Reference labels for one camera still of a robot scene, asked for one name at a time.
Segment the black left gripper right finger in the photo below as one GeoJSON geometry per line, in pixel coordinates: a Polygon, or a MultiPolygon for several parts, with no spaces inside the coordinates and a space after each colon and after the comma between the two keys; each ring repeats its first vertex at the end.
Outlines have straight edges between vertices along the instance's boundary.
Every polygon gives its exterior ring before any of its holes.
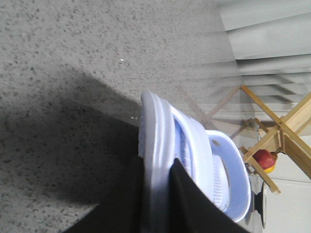
{"type": "Polygon", "coordinates": [[[170,233],[247,232],[203,194],[178,159],[169,173],[168,229],[170,233]]]}

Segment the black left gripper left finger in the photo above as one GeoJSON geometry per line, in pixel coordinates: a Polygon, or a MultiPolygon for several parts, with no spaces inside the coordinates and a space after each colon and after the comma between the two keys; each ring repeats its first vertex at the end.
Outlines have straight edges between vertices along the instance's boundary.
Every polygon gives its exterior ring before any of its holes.
{"type": "Polygon", "coordinates": [[[66,233],[138,233],[143,189],[144,164],[132,158],[118,183],[85,217],[66,233]]]}

